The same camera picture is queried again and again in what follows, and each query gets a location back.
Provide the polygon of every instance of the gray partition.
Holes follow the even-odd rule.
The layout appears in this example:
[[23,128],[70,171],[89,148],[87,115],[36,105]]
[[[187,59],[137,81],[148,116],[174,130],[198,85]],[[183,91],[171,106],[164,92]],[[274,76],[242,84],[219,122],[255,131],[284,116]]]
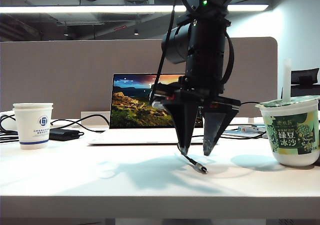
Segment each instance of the gray partition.
[[[277,98],[277,43],[271,37],[233,38],[234,71],[223,96],[246,101]],[[161,40],[84,40],[0,43],[0,110],[13,103],[53,102],[53,118],[108,111],[114,73],[155,73]],[[226,48],[225,63],[228,60]],[[165,61],[163,72],[184,72]],[[251,105],[239,116],[256,117]]]

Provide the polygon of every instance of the cup lid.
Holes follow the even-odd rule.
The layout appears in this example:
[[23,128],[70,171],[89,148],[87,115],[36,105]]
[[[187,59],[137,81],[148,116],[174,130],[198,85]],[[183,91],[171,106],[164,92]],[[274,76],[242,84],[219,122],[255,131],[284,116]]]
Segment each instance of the cup lid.
[[320,99],[320,95],[307,95],[307,96],[292,96],[290,98],[290,101],[283,101],[282,99],[275,99],[271,101],[264,101],[257,105],[255,105],[256,108],[275,108],[275,107],[282,107],[282,106],[288,106],[292,104],[297,103],[303,103],[303,102],[309,102],[313,100]]

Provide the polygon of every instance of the plastic cup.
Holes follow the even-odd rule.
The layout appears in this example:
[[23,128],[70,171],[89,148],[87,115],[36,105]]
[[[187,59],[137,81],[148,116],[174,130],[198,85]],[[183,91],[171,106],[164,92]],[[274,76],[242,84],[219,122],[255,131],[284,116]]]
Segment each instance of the plastic cup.
[[318,99],[320,96],[296,96],[262,102],[260,109],[272,153],[287,166],[308,166],[320,155]]

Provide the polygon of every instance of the black power adapter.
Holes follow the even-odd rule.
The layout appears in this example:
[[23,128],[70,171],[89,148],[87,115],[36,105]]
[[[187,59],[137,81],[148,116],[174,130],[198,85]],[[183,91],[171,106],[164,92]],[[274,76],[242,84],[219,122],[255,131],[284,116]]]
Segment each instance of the black power adapter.
[[51,128],[49,133],[50,140],[69,141],[78,139],[84,132],[78,130],[68,130],[61,128]]

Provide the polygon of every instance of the white wall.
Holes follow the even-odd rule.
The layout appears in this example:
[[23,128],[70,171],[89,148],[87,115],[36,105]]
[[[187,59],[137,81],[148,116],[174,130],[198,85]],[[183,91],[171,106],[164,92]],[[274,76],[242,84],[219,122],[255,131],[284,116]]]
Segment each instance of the white wall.
[[278,96],[284,59],[292,59],[292,70],[320,67],[319,8],[320,0],[282,0],[273,10],[230,18],[231,37],[271,36],[277,40]]

